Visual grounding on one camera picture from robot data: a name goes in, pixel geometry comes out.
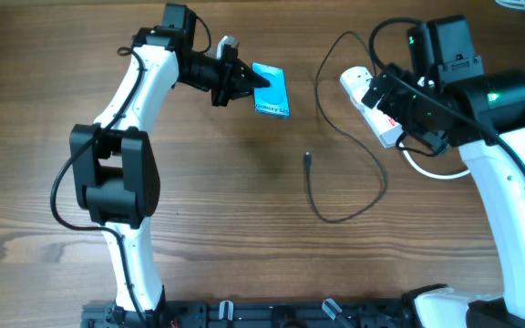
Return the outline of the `white power extension strip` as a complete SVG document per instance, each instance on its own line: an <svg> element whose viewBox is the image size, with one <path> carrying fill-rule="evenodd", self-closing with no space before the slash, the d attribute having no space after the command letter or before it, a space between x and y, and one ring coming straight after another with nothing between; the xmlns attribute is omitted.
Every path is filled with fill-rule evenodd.
<svg viewBox="0 0 525 328"><path fill-rule="evenodd" d="M340 84L350 97L355 85L364 83L369 85L372 78L366 67L350 67L340 76ZM358 111L385 149L395 146L396 140L402 133L400 124L377 107L368 107L365 111Z"/></svg>

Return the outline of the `white USB charger plug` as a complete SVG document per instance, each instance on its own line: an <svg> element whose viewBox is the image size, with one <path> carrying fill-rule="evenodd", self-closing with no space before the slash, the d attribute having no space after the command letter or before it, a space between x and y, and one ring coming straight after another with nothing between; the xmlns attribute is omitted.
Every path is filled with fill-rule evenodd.
<svg viewBox="0 0 525 328"><path fill-rule="evenodd" d="M368 107L363 103L366 92L370 89L367 83L355 85L350 93L350 99L353 105L360 111L365 111Z"/></svg>

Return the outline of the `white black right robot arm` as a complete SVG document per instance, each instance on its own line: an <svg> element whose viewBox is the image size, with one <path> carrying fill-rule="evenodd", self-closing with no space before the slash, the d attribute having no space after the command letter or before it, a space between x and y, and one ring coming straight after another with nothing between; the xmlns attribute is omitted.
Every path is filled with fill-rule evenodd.
<svg viewBox="0 0 525 328"><path fill-rule="evenodd" d="M499 295L445 284L408 292L412 324L525 327L525 73L485 73L462 15L405 24L412 69L381 64L363 103L432 154L459 152L482 198L503 279Z"/></svg>

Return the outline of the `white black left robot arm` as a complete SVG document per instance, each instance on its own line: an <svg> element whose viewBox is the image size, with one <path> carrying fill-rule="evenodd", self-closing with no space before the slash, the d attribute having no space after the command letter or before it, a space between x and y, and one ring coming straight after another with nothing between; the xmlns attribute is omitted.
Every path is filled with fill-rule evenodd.
<svg viewBox="0 0 525 328"><path fill-rule="evenodd" d="M105 238L117 283L117 296L104 324L117 327L173 327L165 288L153 258L150 222L160 199L160 175L150 144L167 95L179 83L211 95L215 107L248 97L269 81L238 58L232 41L217 56L193 48L201 18L186 5L168 4L160 25L142 27L129 46L131 58L118 91L90 125L76 124L70 156L50 192L50 209L62 226L57 194L66 173L74 176L78 206L91 220L88 231Z"/></svg>

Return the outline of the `blue Galaxy smartphone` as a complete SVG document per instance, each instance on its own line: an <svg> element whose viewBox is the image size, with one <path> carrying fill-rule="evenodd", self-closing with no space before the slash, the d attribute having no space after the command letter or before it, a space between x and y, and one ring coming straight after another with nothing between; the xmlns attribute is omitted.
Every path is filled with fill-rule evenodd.
<svg viewBox="0 0 525 328"><path fill-rule="evenodd" d="M283 70L256 62L252 63L252 70L270 83L268 87L254 89L255 112L278 118L289 118L291 111Z"/></svg>

